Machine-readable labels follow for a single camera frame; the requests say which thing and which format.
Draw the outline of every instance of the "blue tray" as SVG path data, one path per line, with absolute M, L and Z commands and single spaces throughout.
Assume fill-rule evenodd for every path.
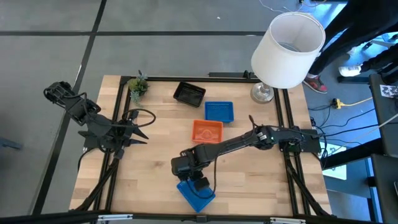
M 205 119 L 208 121 L 234 121 L 234 108 L 230 101 L 206 101 Z
M 213 191 L 208 187 L 198 192 L 195 190 L 195 187 L 193 186 L 193 182 L 191 180 L 181 181 L 179 184 L 177 184 L 177 188 L 181 192 L 181 194 L 185 197 L 185 199 L 192 206 L 192 208 L 197 213 L 199 213 L 216 197 L 216 195 L 213 194 L 213 196 L 211 196 L 209 199 L 198 198 L 192 193 L 188 184 L 191 186 L 191 189 L 194 190 L 195 193 L 201 197 L 208 197 L 213 193 Z

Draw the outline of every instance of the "lamp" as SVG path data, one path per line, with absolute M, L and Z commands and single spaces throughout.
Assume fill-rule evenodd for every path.
M 274 88 L 292 88 L 302 83 L 323 44 L 325 31 L 311 15 L 287 12 L 275 17 L 251 58 L 260 79 L 251 90 L 258 103 L 274 97 Z

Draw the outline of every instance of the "floor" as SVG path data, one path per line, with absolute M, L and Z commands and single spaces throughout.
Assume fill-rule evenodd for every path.
M 273 10 L 300 8 L 294 0 L 262 0 Z M 0 31 L 91 31 L 101 0 L 0 0 Z M 303 7 L 327 24 L 344 4 Z M 258 0 L 109 0 L 99 23 L 99 31 L 265 31 L 280 14 L 263 7 Z M 97 36 L 90 45 L 87 35 L 15 36 L 0 35 L 0 136 L 22 143 L 21 150 L 0 151 L 0 217 L 26 215 L 32 209 L 37 187 L 53 148 L 61 108 L 42 95 L 45 87 L 59 80 L 74 83 L 83 77 L 80 91 L 95 100 L 103 75 L 206 76 L 208 72 L 250 70 L 250 58 L 260 37 L 256 36 Z M 92 51 L 88 60 L 85 54 Z M 339 84 L 337 66 L 356 64 L 384 50 L 372 46 L 352 57 L 344 55 L 322 73 L 330 91 L 320 95 L 305 88 L 308 107 L 327 105 L 340 98 L 353 103 L 371 96 L 368 86 Z M 358 106 L 331 110 L 327 124 L 343 124 L 349 117 L 373 108 L 372 101 Z M 320 124 L 327 110 L 311 113 Z M 351 122 L 345 129 L 376 123 L 374 112 Z M 83 145 L 71 122 L 43 209 L 44 213 L 67 211 L 76 179 L 76 164 Z M 328 133 L 338 128 L 325 130 Z M 349 141 L 366 132 L 344 133 L 334 139 Z M 374 132 L 359 142 L 377 138 Z M 355 166 L 364 166 L 364 161 Z M 333 179 L 326 179 L 332 186 Z M 368 220 L 364 197 L 329 191 L 333 213 L 341 218 Z

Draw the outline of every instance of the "black tray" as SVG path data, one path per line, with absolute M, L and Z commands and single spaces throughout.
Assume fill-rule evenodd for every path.
M 190 106 L 199 107 L 206 90 L 186 82 L 180 82 L 173 98 Z

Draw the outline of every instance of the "wooden table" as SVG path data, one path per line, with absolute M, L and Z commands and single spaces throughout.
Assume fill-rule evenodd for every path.
M 97 104 L 101 114 L 112 118 L 120 76 L 103 78 Z M 192 83 L 206 89 L 204 101 L 232 101 L 234 121 L 224 125 L 224 140 L 251 130 L 248 115 L 257 124 L 278 125 L 275 102 L 260 105 L 252 101 L 249 91 L 252 83 Z M 149 82 L 149 91 L 142 98 L 145 109 L 156 114 L 156 122 L 141 128 L 148 144 L 126 148 L 120 161 L 112 202 L 112 212 L 195 214 L 193 208 L 177 190 L 179 180 L 171 172 L 170 160 L 179 152 L 195 145 L 191 141 L 194 119 L 204 119 L 204 103 L 193 108 L 173 99 L 178 82 Z M 289 89 L 295 125 L 311 128 L 302 85 Z M 137 122 L 146 123 L 152 118 L 140 113 Z M 70 208 L 76 208 L 100 176 L 104 154 L 94 150 L 82 162 Z M 311 154 L 300 155 L 305 183 L 321 206 L 330 212 L 328 196 L 319 161 Z M 213 165 L 203 170 L 213 187 Z M 208 215 L 279 215 L 292 216 L 286 169 L 278 145 L 268 151 L 247 147 L 218 159 L 216 198 L 202 211 Z M 300 213 L 303 213 L 299 188 L 296 195 Z M 103 191 L 100 208 L 108 187 Z

